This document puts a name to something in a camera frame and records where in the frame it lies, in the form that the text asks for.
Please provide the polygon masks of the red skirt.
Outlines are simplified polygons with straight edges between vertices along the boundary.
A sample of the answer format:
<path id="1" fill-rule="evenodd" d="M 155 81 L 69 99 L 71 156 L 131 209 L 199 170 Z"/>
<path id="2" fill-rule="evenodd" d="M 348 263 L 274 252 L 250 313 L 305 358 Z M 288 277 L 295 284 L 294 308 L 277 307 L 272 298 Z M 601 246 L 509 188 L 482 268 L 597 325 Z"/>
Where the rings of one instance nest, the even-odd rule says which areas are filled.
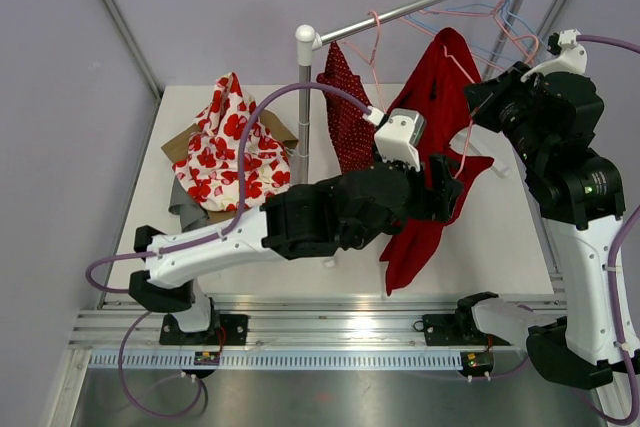
<path id="1" fill-rule="evenodd" d="M 469 109 L 463 89 L 481 81 L 467 43 L 452 28 L 438 33 L 391 108 L 418 111 L 426 127 L 418 144 L 420 159 L 427 163 L 432 154 L 444 154 L 452 175 L 464 184 L 453 218 L 447 223 L 409 220 L 404 230 L 393 236 L 379 260 L 387 264 L 386 293 L 408 286 L 435 254 L 445 227 L 456 221 L 476 178 L 493 166 L 494 159 L 476 159 L 475 167 L 467 164 L 459 172 L 462 155 L 450 147 L 451 140 L 470 124 Z"/>

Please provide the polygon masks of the red polka dot garment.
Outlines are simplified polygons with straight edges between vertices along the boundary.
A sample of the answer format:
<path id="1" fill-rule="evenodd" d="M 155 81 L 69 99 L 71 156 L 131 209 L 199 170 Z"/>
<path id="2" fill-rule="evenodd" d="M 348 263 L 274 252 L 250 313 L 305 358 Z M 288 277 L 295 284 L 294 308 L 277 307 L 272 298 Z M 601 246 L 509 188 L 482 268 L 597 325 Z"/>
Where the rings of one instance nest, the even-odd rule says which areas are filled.
<path id="1" fill-rule="evenodd" d="M 361 78 L 350 68 L 336 42 L 329 46 L 324 71 L 316 81 L 339 89 L 369 106 Z M 374 126 L 363 118 L 363 113 L 352 103 L 331 93 L 324 93 L 327 125 L 340 171 L 362 170 L 374 162 Z"/>

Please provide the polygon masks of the red white floral garment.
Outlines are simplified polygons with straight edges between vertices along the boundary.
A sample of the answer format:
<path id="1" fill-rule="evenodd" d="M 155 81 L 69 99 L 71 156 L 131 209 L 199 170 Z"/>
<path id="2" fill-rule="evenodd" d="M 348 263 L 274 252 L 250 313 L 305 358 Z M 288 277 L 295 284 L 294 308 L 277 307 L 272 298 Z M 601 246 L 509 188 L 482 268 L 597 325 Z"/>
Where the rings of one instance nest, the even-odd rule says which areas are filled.
<path id="1" fill-rule="evenodd" d="M 172 165 L 175 178 L 203 209 L 233 212 L 239 205 L 239 181 L 245 181 L 244 206 L 263 204 L 291 184 L 291 168 L 283 143 L 260 120 L 247 122 L 257 107 L 234 72 L 219 77 L 212 99 L 194 120 L 186 152 Z M 244 161 L 244 175 L 238 163 Z"/>

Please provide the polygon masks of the grey pleated skirt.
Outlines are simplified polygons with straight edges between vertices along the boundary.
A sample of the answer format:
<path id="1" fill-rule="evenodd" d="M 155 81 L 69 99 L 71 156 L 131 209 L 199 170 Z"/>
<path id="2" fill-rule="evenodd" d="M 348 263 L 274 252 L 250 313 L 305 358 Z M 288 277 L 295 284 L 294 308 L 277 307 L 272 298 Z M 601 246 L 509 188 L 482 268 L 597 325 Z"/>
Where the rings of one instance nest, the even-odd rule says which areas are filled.
<path id="1" fill-rule="evenodd" d="M 190 232 L 208 225 L 207 212 L 191 198 L 177 179 L 173 180 L 168 212 L 178 218 L 182 232 Z"/>

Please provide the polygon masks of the tan skirt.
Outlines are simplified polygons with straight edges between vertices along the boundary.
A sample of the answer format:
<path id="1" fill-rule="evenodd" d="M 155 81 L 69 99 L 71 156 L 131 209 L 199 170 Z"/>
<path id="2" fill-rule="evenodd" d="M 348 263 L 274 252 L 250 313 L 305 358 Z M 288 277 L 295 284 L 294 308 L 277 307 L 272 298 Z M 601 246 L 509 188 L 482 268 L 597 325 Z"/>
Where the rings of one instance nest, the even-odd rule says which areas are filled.
<path id="1" fill-rule="evenodd" d="M 175 174 L 169 211 L 184 231 L 231 219 L 238 202 L 237 149 L 250 113 L 207 108 L 161 150 Z M 298 140 L 265 110 L 252 127 L 245 151 L 246 205 L 262 204 L 291 183 L 289 155 Z"/>

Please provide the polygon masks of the light blue wire hanger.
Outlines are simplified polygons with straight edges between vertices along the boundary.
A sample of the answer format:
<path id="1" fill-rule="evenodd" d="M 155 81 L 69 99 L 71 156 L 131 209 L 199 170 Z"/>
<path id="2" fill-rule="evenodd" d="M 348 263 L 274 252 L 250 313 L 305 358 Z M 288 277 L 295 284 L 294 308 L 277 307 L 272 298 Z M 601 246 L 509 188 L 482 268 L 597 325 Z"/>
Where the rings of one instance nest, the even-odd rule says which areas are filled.
<path id="1" fill-rule="evenodd" d="M 516 0 L 516 13 L 517 13 L 517 15 L 519 17 L 519 20 L 514 22 L 514 30 L 519 35 L 523 35 L 525 33 L 525 27 L 529 27 L 527 22 L 520 16 L 520 10 L 522 9 L 522 7 L 524 5 L 524 1 L 525 0 Z M 497 28 L 498 28 L 498 37 L 496 38 L 494 46 L 492 47 L 492 49 L 488 51 L 488 55 L 489 55 L 488 59 L 490 61 L 495 61 L 499 65 L 499 60 L 502 58 L 502 53 L 503 53 L 503 50 L 504 50 L 505 46 L 507 44 L 511 44 L 521 54 L 522 60 L 524 62 L 523 54 L 509 40 L 506 39 L 504 34 L 500 34 L 500 29 L 499 29 L 498 26 L 497 26 Z M 539 36 L 534 32 L 534 30 L 531 27 L 529 27 L 529 28 L 539 38 Z M 484 71 L 483 76 L 484 77 L 489 77 L 492 73 L 497 72 L 497 71 L 498 71 L 497 69 L 494 69 L 494 68 L 489 67 L 489 66 L 485 66 L 485 71 Z"/>

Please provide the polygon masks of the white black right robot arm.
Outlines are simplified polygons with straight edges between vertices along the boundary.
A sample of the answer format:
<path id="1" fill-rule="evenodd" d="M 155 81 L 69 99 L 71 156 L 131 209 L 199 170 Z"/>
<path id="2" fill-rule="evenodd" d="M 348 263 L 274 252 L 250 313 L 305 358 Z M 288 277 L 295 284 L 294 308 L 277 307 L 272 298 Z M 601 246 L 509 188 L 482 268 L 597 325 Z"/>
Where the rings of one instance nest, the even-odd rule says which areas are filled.
<path id="1" fill-rule="evenodd" d="M 474 123 L 504 135 L 524 165 L 563 276 L 566 313 L 536 314 L 484 292 L 458 302 L 456 336 L 499 338 L 524 350 L 545 380 L 582 390 L 607 385 L 618 372 L 637 373 L 639 339 L 614 250 L 623 185 L 615 165 L 590 146 L 604 111 L 594 83 L 517 63 L 464 93 Z"/>

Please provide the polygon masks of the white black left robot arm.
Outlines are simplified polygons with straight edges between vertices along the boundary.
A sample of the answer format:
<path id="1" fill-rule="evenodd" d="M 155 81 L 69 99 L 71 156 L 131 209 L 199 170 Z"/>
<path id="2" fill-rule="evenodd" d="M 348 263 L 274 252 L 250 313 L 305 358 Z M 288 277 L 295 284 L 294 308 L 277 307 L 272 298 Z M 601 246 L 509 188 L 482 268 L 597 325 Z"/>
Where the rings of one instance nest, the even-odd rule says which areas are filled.
<path id="1" fill-rule="evenodd" d="M 177 322 L 195 344 L 215 336 L 214 304 L 197 284 L 200 276 L 257 262 L 327 258 L 361 250 L 378 235 L 400 232 L 411 219 L 447 222 L 464 191 L 443 155 L 419 171 L 399 162 L 376 162 L 272 196 L 227 224 L 176 237 L 149 226 L 145 267 L 130 276 L 128 293 L 146 310 Z"/>

